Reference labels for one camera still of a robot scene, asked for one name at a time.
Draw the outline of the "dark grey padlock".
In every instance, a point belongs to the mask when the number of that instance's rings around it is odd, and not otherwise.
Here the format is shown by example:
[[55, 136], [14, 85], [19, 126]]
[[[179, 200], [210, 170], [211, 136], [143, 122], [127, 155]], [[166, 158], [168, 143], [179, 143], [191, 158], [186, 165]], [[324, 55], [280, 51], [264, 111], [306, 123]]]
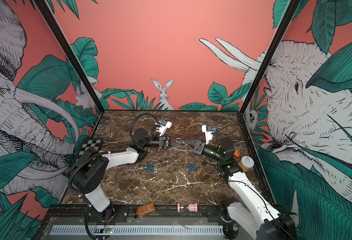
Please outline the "dark grey padlock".
[[184, 141], [182, 139], [176, 139], [175, 141], [176, 141], [176, 145], [177, 146], [180, 146], [180, 145], [183, 146], [184, 145]]
[[203, 166], [203, 167], [206, 167], [207, 166], [207, 163], [203, 160], [200, 160], [199, 163]]

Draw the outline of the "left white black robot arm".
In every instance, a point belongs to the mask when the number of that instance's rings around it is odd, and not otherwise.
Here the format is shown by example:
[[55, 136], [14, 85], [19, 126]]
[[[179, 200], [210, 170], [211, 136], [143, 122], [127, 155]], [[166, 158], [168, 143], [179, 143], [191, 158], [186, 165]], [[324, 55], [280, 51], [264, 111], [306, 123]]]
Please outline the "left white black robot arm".
[[136, 130], [131, 138], [133, 145], [123, 150], [98, 151], [89, 148], [70, 169], [68, 189], [82, 198], [91, 210], [112, 215], [116, 212], [101, 186], [107, 170], [141, 162], [148, 155], [146, 147], [165, 150], [173, 147], [170, 137], [153, 137], [143, 128]]

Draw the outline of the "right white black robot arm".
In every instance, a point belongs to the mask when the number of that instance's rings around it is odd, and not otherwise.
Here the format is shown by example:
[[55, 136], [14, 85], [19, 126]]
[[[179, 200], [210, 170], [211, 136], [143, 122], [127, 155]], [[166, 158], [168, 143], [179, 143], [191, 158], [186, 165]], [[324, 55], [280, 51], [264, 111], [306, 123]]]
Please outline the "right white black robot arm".
[[214, 147], [195, 141], [177, 140], [199, 156], [215, 160], [215, 169], [223, 181], [235, 190], [246, 205], [242, 208], [237, 202], [225, 204], [224, 219], [237, 222], [254, 240], [296, 240], [296, 229], [292, 218], [273, 207], [254, 187], [244, 169], [235, 160], [234, 143], [222, 138]]

